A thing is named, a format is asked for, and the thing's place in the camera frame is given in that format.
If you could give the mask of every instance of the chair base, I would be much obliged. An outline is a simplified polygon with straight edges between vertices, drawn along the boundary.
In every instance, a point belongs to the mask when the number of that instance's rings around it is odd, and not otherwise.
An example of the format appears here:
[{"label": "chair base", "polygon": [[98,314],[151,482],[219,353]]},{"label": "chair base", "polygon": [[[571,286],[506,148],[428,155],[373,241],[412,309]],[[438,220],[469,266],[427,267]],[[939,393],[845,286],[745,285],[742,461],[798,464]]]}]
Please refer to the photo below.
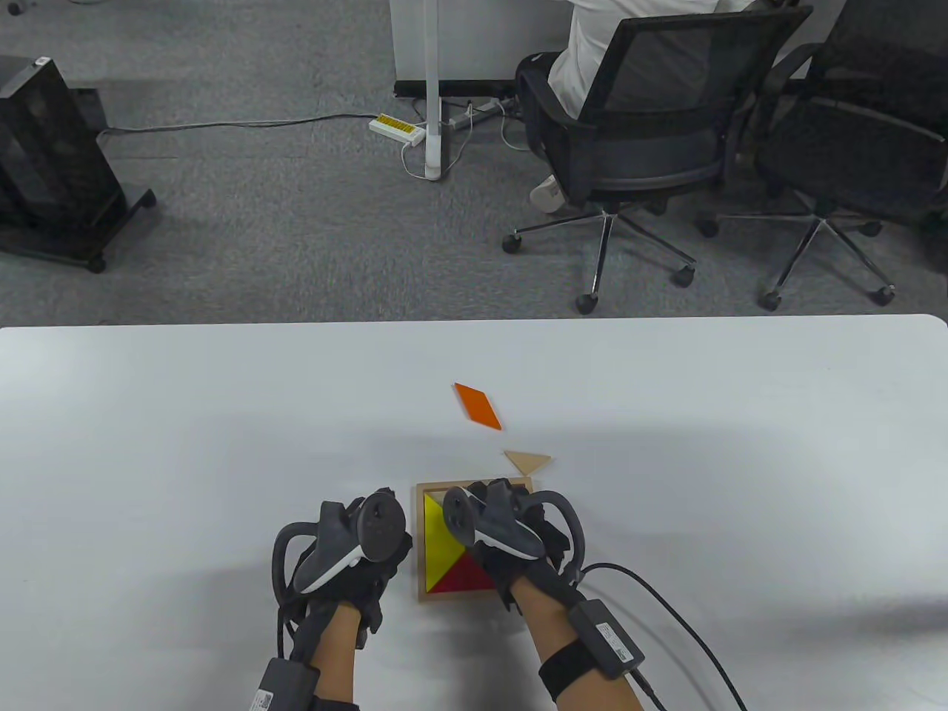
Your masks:
[{"label": "chair base", "polygon": [[676,286],[680,286],[681,288],[687,288],[691,285],[695,279],[695,267],[698,265],[698,262],[694,259],[694,257],[682,252],[671,243],[666,242],[658,235],[649,232],[641,225],[632,222],[624,214],[621,214],[620,210],[616,208],[602,209],[599,212],[587,212],[582,215],[577,215],[576,217],[567,217],[563,220],[554,220],[553,222],[543,223],[542,225],[533,225],[529,228],[515,229],[511,234],[508,234],[503,238],[503,241],[501,242],[501,248],[507,254],[516,254],[518,251],[520,251],[524,234],[530,234],[531,232],[541,232],[545,229],[558,228],[562,227],[563,225],[578,225],[584,222],[602,221],[602,231],[599,238],[599,253],[596,258],[595,273],[592,275],[592,288],[590,289],[589,293],[582,294],[576,297],[575,300],[576,311],[578,311],[583,316],[588,316],[595,310],[596,305],[599,303],[599,284],[602,281],[602,272],[606,265],[606,253],[609,249],[609,239],[612,235],[612,225],[616,220],[631,229],[631,231],[635,234],[645,237],[669,254],[673,254],[678,259],[682,260],[684,262],[684,266],[672,274],[671,282]]},{"label": "chair base", "polygon": [[[801,202],[806,204],[803,196],[800,196],[800,199]],[[704,215],[695,221],[695,227],[702,235],[711,239],[718,235],[720,230],[720,220],[772,220],[780,222],[809,223],[806,234],[796,246],[793,256],[783,267],[783,271],[780,272],[780,276],[777,279],[774,288],[771,291],[762,294],[757,302],[761,308],[766,309],[767,311],[776,311],[780,307],[780,303],[783,301],[780,295],[781,290],[786,285],[790,275],[793,273],[793,269],[796,267],[796,264],[806,253],[807,249],[810,248],[813,238],[820,232],[820,230],[824,228],[828,230],[837,240],[843,243],[843,245],[853,255],[855,255],[860,262],[863,263],[863,266],[865,266],[866,269],[872,272],[872,274],[883,283],[882,288],[876,291],[870,291],[868,295],[880,306],[888,306],[888,304],[890,304],[892,300],[895,299],[895,284],[892,283],[892,280],[890,280],[885,275],[885,273],[876,265],[875,262],[869,259],[865,252],[863,252],[851,239],[849,239],[844,230],[830,219],[829,212],[829,210],[823,210],[822,206],[820,206],[816,210],[799,213],[743,212]],[[882,231],[882,223],[872,220],[867,221],[862,215],[838,214],[837,219],[857,220],[861,222],[861,225],[857,225],[855,227],[867,237],[875,237],[879,234],[879,232]]]}]

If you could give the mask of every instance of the white shirt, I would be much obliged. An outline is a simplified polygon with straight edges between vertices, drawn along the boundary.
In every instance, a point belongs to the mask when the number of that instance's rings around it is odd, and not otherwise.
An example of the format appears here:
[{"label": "white shirt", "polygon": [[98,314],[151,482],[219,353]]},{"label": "white shirt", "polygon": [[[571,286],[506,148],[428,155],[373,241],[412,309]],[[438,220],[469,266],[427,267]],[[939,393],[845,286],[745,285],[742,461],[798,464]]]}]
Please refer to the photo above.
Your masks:
[{"label": "white shirt", "polygon": [[705,12],[736,12],[752,0],[572,0],[570,43],[553,64],[549,83],[566,113],[579,117],[606,47],[622,20]]}]

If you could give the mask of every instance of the yellow triangle piece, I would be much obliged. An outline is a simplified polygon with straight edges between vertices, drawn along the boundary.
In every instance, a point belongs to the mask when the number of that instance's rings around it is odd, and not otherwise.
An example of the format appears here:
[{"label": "yellow triangle piece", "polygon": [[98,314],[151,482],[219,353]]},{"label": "yellow triangle piece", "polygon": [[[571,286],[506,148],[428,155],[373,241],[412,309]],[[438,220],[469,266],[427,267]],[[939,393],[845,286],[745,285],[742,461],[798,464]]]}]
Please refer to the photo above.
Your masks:
[{"label": "yellow triangle piece", "polygon": [[425,590],[430,591],[465,552],[445,525],[441,504],[425,495]]},{"label": "yellow triangle piece", "polygon": [[513,462],[517,470],[525,477],[529,477],[534,472],[540,471],[543,467],[553,461],[553,457],[545,454],[527,454],[526,452],[506,451],[507,459]]}]

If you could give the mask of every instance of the white pole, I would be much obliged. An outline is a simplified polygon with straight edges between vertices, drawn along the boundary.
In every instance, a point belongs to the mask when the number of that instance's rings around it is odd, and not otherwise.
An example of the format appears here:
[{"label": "white pole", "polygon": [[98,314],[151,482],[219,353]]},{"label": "white pole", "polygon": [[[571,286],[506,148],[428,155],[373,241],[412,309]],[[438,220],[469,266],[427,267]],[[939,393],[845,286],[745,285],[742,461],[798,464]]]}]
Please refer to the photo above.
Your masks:
[{"label": "white pole", "polygon": [[438,75],[438,0],[424,0],[425,87],[428,137],[425,140],[425,177],[441,178],[441,96]]}]

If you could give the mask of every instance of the chair leg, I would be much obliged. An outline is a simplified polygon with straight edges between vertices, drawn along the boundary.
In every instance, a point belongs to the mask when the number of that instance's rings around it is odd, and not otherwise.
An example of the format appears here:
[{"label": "chair leg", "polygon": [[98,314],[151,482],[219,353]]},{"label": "chair leg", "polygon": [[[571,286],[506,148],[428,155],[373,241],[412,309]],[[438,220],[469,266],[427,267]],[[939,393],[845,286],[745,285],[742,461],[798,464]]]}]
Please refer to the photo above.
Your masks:
[{"label": "chair leg", "polygon": [[595,263],[595,274],[592,275],[592,289],[589,294],[576,297],[576,310],[586,316],[591,314],[599,303],[599,283],[602,281],[602,269],[606,265],[606,251],[609,249],[609,236],[612,233],[612,222],[615,215],[602,215],[602,237],[599,239],[599,256]]},{"label": "chair leg", "polygon": [[830,230],[832,230],[832,233],[836,235],[836,238],[840,242],[842,242],[844,245],[846,245],[846,247],[848,247],[850,252],[856,255],[856,257],[859,259],[860,262],[863,263],[866,269],[868,269],[873,274],[875,274],[876,278],[878,278],[879,281],[883,283],[883,287],[879,289],[879,291],[873,292],[872,298],[881,306],[888,305],[890,301],[895,299],[895,284],[892,283],[892,280],[889,279],[885,275],[885,273],[876,265],[876,263],[873,262],[871,259],[869,259],[868,255],[865,252],[863,252],[859,247],[857,247],[856,243],[850,240],[848,236],[841,229],[835,226],[830,220],[826,221],[826,225]]},{"label": "chair leg", "polygon": [[777,222],[809,222],[813,215],[809,212],[726,212],[717,215],[718,220],[775,220]]},{"label": "chair leg", "polygon": [[682,261],[683,261],[685,264],[687,264],[688,266],[694,266],[695,264],[698,263],[698,261],[697,261],[694,257],[692,257],[691,255],[682,252],[682,251],[681,251],[680,249],[678,249],[676,246],[674,246],[674,245],[672,245],[672,244],[666,242],[666,241],[663,240],[661,237],[659,237],[657,234],[653,234],[652,232],[649,232],[647,229],[643,228],[642,226],[636,225],[634,222],[632,222],[632,221],[631,221],[628,217],[626,217],[625,215],[619,215],[619,219],[622,220],[622,222],[625,223],[625,225],[626,225],[629,229],[631,229],[633,232],[636,232],[637,234],[640,234],[640,235],[642,235],[643,237],[648,238],[649,240],[651,240],[652,242],[654,242],[656,245],[658,245],[659,247],[661,247],[661,248],[664,249],[665,251],[670,252],[671,254],[674,254],[676,257],[678,257],[680,260],[682,260]]},{"label": "chair leg", "polygon": [[780,305],[780,290],[787,283],[787,280],[790,278],[790,275],[793,273],[793,268],[796,266],[796,263],[800,261],[800,257],[804,255],[807,249],[810,248],[810,244],[813,241],[813,237],[816,236],[816,233],[820,231],[820,228],[824,225],[824,221],[819,217],[816,217],[812,220],[810,228],[807,230],[807,233],[803,236],[803,239],[800,240],[800,243],[796,246],[796,250],[793,252],[793,256],[787,262],[787,265],[783,267],[783,271],[780,273],[780,278],[777,279],[774,289],[767,294],[764,294],[760,299],[760,305],[763,306],[768,311],[776,311],[777,307]]},{"label": "chair leg", "polygon": [[519,228],[514,230],[514,234],[518,237],[521,234],[527,234],[528,232],[542,232],[545,229],[552,229],[562,227],[563,225],[571,225],[573,223],[589,222],[591,220],[602,219],[601,212],[589,212],[585,215],[579,215],[577,217],[567,217],[563,220],[554,220],[553,222],[546,222],[542,225],[533,225],[529,228]]}]

